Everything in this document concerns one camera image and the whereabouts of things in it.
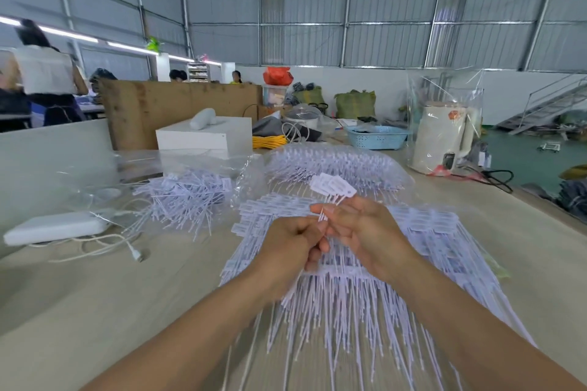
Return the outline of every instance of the yellow rope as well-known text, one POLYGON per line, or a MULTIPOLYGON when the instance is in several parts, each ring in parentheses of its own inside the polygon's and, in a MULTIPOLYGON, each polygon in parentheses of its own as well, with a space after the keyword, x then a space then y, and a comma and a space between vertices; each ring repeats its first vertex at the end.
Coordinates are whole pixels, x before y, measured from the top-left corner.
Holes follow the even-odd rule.
POLYGON ((285 136, 253 136, 254 149, 276 149, 282 145, 286 145, 288 140, 285 136))

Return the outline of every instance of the woman in white shirt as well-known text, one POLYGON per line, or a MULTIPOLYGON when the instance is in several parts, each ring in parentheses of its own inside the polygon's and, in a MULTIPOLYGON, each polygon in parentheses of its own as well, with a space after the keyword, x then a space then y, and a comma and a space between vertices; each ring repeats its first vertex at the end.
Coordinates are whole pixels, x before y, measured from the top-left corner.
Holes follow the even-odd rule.
POLYGON ((22 84, 31 101, 33 127, 83 120, 73 94, 86 95, 87 86, 71 57, 51 47, 32 20, 20 21, 16 31, 23 46, 8 60, 5 87, 17 90, 17 83, 22 84))

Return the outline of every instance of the person's right hand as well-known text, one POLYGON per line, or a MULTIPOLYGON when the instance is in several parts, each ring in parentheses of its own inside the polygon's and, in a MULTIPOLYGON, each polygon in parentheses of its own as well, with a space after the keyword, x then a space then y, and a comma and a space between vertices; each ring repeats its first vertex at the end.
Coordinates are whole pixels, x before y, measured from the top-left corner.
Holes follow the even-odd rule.
POLYGON ((312 204, 310 210, 323 210, 329 220, 327 235, 340 239, 365 269, 382 281, 391 283, 396 268, 406 261, 406 256, 415 254, 383 204, 353 196, 340 206, 312 204))

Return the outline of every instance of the metal stairs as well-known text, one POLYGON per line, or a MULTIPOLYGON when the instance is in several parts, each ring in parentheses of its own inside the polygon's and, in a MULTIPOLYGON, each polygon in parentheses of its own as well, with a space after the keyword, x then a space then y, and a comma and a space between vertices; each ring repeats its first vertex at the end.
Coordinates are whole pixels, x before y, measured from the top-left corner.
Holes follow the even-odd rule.
POLYGON ((573 106, 575 106, 576 104, 584 100, 587 100, 587 76, 585 76, 579 81, 569 83, 563 86, 562 88, 556 89, 538 99, 535 99, 534 101, 532 101, 532 104, 534 104, 534 106, 530 105, 532 95, 570 76, 573 75, 565 76, 564 78, 559 79, 556 82, 553 82, 547 86, 542 87, 540 90, 536 90, 530 93, 530 95, 528 96, 528 102, 526 103, 526 107, 524 108, 524 112, 512 116, 511 118, 506 119, 503 122, 500 122, 496 125, 496 127, 510 130, 510 132, 508 133, 509 135, 517 135, 518 133, 528 130, 529 128, 544 125, 549 121, 553 120, 555 117, 561 115, 562 113, 571 110, 573 106), (575 84, 577 84, 575 87, 568 88, 569 86, 575 84), (556 92, 564 90, 565 88, 567 90, 563 91, 561 94, 544 100, 540 104, 537 104, 537 102, 553 95, 556 92))

